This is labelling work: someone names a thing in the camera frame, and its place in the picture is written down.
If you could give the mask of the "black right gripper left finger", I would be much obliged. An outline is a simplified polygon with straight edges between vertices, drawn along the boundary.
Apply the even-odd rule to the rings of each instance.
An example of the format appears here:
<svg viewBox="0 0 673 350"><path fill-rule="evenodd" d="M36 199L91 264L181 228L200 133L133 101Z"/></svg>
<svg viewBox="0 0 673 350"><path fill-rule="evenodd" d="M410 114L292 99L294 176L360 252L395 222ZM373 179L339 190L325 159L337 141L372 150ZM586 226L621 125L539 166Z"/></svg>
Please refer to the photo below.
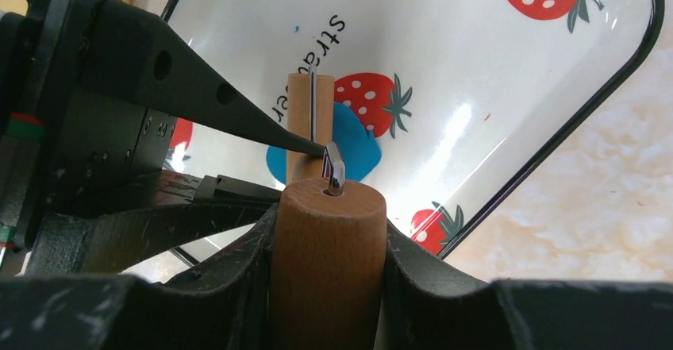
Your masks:
<svg viewBox="0 0 673 350"><path fill-rule="evenodd" d="M4 349L269 349L267 288L277 205L169 282L132 275L1 284Z"/></svg>

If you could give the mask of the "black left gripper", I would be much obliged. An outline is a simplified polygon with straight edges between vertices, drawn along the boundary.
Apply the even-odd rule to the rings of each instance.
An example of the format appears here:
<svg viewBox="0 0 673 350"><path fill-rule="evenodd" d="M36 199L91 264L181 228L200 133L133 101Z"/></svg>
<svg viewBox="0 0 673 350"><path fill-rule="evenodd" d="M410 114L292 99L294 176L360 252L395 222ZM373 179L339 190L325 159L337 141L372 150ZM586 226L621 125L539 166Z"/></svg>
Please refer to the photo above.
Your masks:
<svg viewBox="0 0 673 350"><path fill-rule="evenodd" d="M26 1L25 15L1 19L1 246L33 246L27 274L118 273L254 223L280 199L223 175L161 171L175 116L322 156L162 15L121 0Z"/></svg>

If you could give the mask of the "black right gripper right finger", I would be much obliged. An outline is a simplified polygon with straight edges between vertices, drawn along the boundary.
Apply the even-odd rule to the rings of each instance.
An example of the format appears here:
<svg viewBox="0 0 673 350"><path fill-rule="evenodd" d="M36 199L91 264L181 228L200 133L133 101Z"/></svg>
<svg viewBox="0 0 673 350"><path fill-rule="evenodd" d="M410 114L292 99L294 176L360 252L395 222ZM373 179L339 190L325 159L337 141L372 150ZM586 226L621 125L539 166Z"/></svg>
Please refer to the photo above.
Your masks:
<svg viewBox="0 0 673 350"><path fill-rule="evenodd" d="M483 282L394 226L384 281L387 349L669 349L672 286L545 279Z"/></svg>

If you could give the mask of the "wooden roller tool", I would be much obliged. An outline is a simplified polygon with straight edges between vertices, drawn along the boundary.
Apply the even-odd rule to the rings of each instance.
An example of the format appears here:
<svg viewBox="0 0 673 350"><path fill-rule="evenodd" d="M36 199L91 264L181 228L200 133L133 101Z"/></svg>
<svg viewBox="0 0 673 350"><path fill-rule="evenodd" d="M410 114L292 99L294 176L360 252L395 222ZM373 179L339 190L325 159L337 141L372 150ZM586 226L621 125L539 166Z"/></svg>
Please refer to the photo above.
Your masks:
<svg viewBox="0 0 673 350"><path fill-rule="evenodd" d="M386 258L386 201L347 180L333 143L334 78L314 65L288 78L288 129L318 144L287 153L272 245L274 349L371 349Z"/></svg>

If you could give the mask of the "blue play dough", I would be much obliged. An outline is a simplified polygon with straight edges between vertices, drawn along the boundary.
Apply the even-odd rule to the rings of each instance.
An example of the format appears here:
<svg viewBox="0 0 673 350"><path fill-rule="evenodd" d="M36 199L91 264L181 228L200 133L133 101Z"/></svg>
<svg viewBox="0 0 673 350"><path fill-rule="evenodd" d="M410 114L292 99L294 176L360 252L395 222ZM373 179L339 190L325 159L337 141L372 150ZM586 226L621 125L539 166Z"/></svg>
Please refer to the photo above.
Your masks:
<svg viewBox="0 0 673 350"><path fill-rule="evenodd" d="M362 126L354 112L338 102L334 103L333 141L343 157L347 179L364 180L382 158L373 134ZM284 149L269 147L266 164L277 181L287 183L287 152Z"/></svg>

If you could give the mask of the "white strawberry enamel tray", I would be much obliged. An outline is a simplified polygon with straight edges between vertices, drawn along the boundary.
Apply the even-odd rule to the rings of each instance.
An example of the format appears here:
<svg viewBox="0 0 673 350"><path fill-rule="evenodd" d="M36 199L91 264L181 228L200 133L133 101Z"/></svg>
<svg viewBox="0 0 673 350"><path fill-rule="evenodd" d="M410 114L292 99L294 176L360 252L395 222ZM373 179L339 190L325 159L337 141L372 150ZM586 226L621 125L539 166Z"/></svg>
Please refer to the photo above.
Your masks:
<svg viewBox="0 0 673 350"><path fill-rule="evenodd" d="M672 278L672 0L134 0L278 123L332 75L404 234L479 279Z"/></svg>

